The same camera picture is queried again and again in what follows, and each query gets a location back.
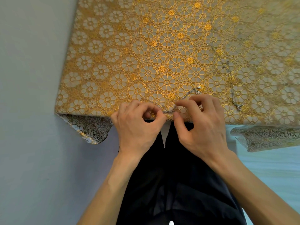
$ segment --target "fingernail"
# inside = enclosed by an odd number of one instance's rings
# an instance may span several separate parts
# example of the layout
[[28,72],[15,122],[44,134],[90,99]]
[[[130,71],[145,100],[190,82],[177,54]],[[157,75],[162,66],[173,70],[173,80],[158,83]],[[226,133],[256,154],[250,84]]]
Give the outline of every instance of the fingernail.
[[174,116],[174,118],[178,118],[179,113],[177,111],[175,111],[175,112],[173,112],[173,116]]

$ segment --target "right hand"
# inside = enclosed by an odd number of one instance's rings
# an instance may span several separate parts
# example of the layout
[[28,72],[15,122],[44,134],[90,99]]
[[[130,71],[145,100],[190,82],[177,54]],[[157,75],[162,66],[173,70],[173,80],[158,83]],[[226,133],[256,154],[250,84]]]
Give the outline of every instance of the right hand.
[[229,151],[226,143],[224,109],[218,98],[208,94],[195,95],[175,102],[188,109],[194,123],[190,131],[183,118],[174,112],[174,125],[180,143],[194,155],[209,163]]

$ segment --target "lace tablecloth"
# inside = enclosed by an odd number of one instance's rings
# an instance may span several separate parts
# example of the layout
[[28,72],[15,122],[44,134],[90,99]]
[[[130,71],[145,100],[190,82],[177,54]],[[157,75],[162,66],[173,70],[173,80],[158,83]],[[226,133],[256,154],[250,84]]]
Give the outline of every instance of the lace tablecloth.
[[258,137],[232,132],[250,151],[282,147],[262,140],[265,126],[288,134],[284,146],[299,145],[299,2],[79,0],[55,112],[98,144],[120,103],[172,109],[201,86],[220,98],[227,124],[260,125],[250,127]]

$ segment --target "forearm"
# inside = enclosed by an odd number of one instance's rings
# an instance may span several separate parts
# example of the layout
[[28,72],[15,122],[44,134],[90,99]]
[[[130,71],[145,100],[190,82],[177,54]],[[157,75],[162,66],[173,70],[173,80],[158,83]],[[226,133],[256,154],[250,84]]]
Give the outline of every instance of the forearm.
[[116,224],[124,193],[138,161],[119,154],[77,225]]
[[210,164],[255,225],[300,224],[300,215],[228,151]]

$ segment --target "black pants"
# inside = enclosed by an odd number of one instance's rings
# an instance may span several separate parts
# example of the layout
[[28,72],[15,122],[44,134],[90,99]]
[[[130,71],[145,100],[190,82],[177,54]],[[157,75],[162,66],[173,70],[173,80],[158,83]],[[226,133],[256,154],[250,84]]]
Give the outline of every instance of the black pants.
[[[185,124],[187,129],[193,123]],[[171,124],[134,170],[117,224],[246,224],[242,208],[223,180],[178,140]]]

